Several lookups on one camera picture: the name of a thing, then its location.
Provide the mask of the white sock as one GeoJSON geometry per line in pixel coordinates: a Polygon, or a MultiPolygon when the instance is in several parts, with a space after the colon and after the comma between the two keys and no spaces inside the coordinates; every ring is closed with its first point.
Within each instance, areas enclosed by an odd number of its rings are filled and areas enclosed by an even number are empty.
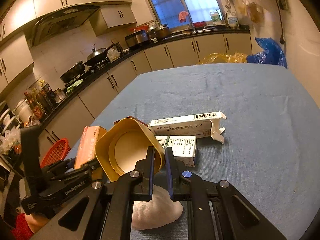
{"type": "Polygon", "coordinates": [[[134,202],[131,227],[139,231],[160,228],[179,219],[182,212],[180,202],[173,202],[166,189],[154,185],[149,202],[134,202]]]}

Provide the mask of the white green medicine box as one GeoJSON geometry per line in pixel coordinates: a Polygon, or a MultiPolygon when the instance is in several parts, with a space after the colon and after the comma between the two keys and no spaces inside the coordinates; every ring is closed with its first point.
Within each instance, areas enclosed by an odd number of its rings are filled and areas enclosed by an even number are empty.
{"type": "Polygon", "coordinates": [[[184,162],[185,166],[195,166],[197,137],[166,135],[156,136],[156,139],[164,149],[171,147],[174,157],[184,162]]]}

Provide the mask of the yellow square plastic bowl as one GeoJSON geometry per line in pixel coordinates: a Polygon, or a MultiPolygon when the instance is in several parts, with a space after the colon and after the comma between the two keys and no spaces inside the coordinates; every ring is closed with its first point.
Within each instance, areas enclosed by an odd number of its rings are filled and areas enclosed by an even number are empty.
{"type": "Polygon", "coordinates": [[[164,148],[149,128],[131,117],[119,120],[95,145],[95,156],[109,181],[134,170],[145,159],[148,147],[155,148],[154,173],[165,164],[164,148]]]}

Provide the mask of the pink paper box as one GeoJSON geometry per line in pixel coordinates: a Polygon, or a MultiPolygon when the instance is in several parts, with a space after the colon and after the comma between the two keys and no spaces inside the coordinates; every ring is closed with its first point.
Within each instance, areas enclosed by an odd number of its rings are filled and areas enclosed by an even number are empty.
{"type": "Polygon", "coordinates": [[[101,126],[86,126],[84,128],[74,163],[75,169],[79,169],[95,158],[95,145],[106,132],[107,130],[101,126]]]}

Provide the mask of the long white medicine box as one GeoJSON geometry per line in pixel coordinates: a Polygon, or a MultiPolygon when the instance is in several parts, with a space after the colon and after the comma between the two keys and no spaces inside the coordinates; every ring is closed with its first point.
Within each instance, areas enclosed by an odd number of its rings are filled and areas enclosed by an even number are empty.
{"type": "Polygon", "coordinates": [[[157,136],[211,137],[213,140],[223,144],[225,139],[222,133],[225,128],[220,127],[221,119],[226,120],[226,116],[222,112],[201,113],[151,120],[148,128],[157,136]]]}

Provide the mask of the clear plastic bags on counter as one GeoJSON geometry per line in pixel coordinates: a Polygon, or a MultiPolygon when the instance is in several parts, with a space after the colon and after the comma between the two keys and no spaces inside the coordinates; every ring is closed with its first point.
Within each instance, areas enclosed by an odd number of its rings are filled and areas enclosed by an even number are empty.
{"type": "Polygon", "coordinates": [[[1,154],[8,155],[11,151],[15,154],[22,153],[21,133],[19,128],[6,130],[4,136],[1,135],[1,154]]]}

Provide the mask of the red label sauce bottle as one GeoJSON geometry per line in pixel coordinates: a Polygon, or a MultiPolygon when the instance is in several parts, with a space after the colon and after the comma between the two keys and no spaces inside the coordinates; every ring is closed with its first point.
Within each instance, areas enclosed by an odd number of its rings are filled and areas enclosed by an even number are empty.
{"type": "Polygon", "coordinates": [[[42,111],[41,107],[37,104],[37,102],[34,101],[33,97],[27,91],[25,91],[24,94],[36,119],[42,122],[44,119],[44,112],[42,111]]]}

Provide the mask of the dark sauce bottle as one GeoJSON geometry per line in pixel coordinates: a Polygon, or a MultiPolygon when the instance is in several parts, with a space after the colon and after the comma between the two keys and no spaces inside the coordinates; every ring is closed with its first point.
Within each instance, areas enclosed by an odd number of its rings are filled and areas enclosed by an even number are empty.
{"type": "Polygon", "coordinates": [[[52,107],[47,102],[46,98],[36,89],[35,96],[37,101],[41,104],[42,108],[46,112],[46,114],[50,114],[52,112],[52,107]]]}

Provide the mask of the green rag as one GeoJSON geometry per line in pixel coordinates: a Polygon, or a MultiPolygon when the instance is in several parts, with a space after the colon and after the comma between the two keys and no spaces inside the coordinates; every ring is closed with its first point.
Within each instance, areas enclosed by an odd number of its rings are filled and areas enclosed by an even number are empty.
{"type": "Polygon", "coordinates": [[[74,81],[71,85],[69,85],[66,89],[66,93],[69,94],[71,93],[73,90],[76,89],[76,87],[78,87],[79,85],[81,85],[83,83],[83,79],[80,79],[80,80],[77,80],[77,81],[74,81]]]}

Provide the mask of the black frying pan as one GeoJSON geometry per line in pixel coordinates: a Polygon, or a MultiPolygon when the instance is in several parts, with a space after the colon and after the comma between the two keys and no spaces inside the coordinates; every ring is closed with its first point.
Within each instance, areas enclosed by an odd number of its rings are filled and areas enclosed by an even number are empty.
{"type": "Polygon", "coordinates": [[[63,75],[60,76],[61,81],[64,84],[70,83],[74,78],[85,72],[85,64],[83,61],[77,62],[72,68],[67,70],[63,75]]]}

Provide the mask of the yellow plastic bag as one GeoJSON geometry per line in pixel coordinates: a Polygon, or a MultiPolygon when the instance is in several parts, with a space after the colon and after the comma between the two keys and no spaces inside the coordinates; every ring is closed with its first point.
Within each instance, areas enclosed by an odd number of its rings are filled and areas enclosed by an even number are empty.
{"type": "Polygon", "coordinates": [[[200,60],[197,64],[211,64],[211,63],[246,63],[247,54],[235,53],[211,53],[207,55],[204,59],[200,60]]]}

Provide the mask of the dark cooking pot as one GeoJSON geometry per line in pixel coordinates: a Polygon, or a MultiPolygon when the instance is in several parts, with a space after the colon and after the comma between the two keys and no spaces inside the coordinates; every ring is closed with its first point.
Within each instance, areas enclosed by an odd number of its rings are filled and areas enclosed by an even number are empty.
{"type": "Polygon", "coordinates": [[[163,40],[171,36],[171,31],[167,24],[164,25],[152,25],[147,34],[150,38],[157,38],[158,40],[163,40]]]}

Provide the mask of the blue plastic bag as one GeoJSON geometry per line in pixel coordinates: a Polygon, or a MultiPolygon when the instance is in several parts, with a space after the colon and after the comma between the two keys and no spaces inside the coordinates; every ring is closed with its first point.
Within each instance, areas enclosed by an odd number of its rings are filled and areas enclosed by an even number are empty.
{"type": "Polygon", "coordinates": [[[279,44],[273,38],[255,38],[262,51],[247,56],[247,63],[271,64],[287,69],[285,54],[279,44]]]}

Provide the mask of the window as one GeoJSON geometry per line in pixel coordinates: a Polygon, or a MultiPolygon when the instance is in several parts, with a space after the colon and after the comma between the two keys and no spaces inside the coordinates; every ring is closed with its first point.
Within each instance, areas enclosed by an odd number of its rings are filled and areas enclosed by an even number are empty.
{"type": "Polygon", "coordinates": [[[220,9],[219,0],[148,0],[159,24],[167,24],[170,29],[191,26],[197,22],[212,23],[211,11],[220,9]],[[179,12],[187,11],[189,16],[186,22],[180,23],[179,12]]]}

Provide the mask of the upper wall cabinet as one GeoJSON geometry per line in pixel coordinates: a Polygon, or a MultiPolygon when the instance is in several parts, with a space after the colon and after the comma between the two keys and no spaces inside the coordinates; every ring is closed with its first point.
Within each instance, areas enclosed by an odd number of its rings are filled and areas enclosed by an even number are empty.
{"type": "Polygon", "coordinates": [[[89,18],[89,22],[96,36],[137,23],[128,4],[103,6],[89,18]]]}

